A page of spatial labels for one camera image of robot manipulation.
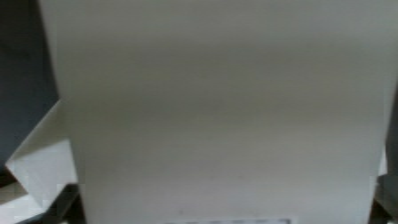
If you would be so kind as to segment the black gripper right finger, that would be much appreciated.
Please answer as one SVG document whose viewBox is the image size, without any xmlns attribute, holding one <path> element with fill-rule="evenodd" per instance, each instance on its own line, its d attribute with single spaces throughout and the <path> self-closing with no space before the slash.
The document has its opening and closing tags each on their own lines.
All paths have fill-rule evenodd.
<svg viewBox="0 0 398 224">
<path fill-rule="evenodd" d="M 368 224 L 398 224 L 398 176 L 395 175 L 379 177 Z"/>
</svg>

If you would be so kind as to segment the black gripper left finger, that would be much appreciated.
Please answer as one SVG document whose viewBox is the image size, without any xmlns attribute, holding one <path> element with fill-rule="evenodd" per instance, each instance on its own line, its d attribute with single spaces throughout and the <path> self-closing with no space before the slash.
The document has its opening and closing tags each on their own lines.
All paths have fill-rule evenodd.
<svg viewBox="0 0 398 224">
<path fill-rule="evenodd" d="M 66 185 L 48 210 L 29 224 L 87 224 L 76 184 Z"/>
</svg>

